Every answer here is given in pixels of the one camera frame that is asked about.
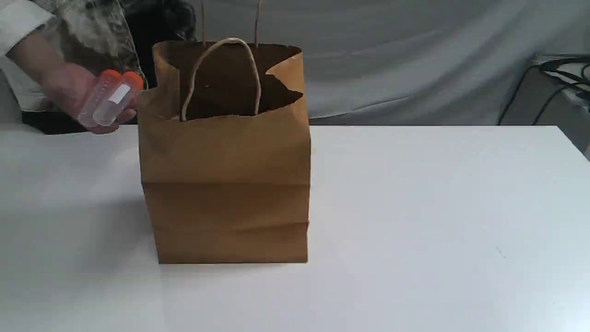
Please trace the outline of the person's bare hand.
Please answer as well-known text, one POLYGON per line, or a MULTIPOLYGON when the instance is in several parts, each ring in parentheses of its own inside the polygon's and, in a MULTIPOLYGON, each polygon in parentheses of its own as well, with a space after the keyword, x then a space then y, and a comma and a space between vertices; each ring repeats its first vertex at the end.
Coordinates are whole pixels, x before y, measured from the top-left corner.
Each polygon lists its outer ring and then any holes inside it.
POLYGON ((78 121, 87 97, 99 79, 80 65, 63 62, 42 72, 40 86, 61 111, 78 121))

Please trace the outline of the person's forearm white sleeve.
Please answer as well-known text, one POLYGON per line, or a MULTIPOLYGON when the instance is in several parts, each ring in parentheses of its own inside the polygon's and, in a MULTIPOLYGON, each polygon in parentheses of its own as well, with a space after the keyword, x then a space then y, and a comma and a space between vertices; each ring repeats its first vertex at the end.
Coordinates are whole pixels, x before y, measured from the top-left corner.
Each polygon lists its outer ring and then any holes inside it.
POLYGON ((43 89, 53 90, 62 81, 67 63, 44 36, 53 15, 29 0, 0 3, 1 55, 9 58, 43 89))

